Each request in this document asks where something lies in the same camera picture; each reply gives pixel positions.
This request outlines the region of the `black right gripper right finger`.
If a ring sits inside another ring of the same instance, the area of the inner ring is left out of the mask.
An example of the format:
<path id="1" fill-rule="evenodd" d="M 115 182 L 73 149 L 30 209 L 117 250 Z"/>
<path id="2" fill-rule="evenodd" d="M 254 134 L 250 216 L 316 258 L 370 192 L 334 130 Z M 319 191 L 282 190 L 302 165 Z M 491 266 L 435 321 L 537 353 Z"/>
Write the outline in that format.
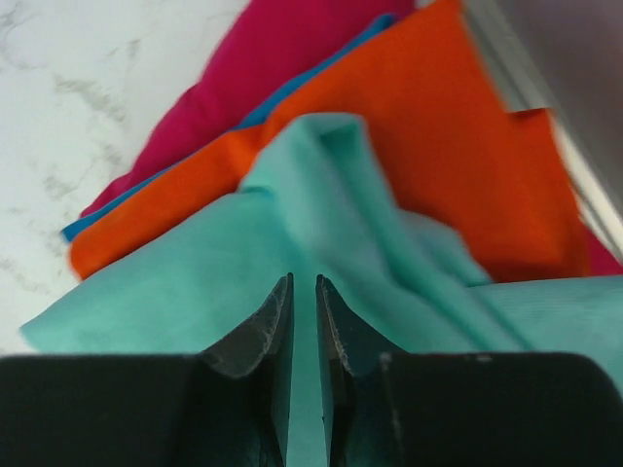
<path id="1" fill-rule="evenodd" d="M 315 285 L 332 466 L 618 466 L 622 398 L 569 352 L 413 354 Z"/>

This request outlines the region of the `teal t shirt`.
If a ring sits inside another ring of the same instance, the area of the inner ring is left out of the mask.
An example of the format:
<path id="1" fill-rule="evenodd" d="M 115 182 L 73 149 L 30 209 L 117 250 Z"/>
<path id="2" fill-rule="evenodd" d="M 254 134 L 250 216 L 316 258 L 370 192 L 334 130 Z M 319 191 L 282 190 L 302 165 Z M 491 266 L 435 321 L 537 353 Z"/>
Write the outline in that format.
<path id="1" fill-rule="evenodd" d="M 45 353 L 190 353 L 294 277 L 291 466 L 327 462 L 315 280 L 415 353 L 563 350 L 622 378 L 618 277 L 505 283 L 465 236 L 399 209 L 363 122 L 296 119 L 239 190 L 92 275 L 23 325 Z"/>

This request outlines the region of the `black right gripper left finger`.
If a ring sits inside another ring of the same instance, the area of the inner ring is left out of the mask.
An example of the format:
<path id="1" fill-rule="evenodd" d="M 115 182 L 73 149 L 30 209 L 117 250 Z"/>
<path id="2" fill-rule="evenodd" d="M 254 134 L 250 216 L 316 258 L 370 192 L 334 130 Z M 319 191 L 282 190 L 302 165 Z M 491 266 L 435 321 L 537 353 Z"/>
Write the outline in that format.
<path id="1" fill-rule="evenodd" d="M 1 361 L 5 466 L 281 466 L 294 278 L 196 354 Z"/>

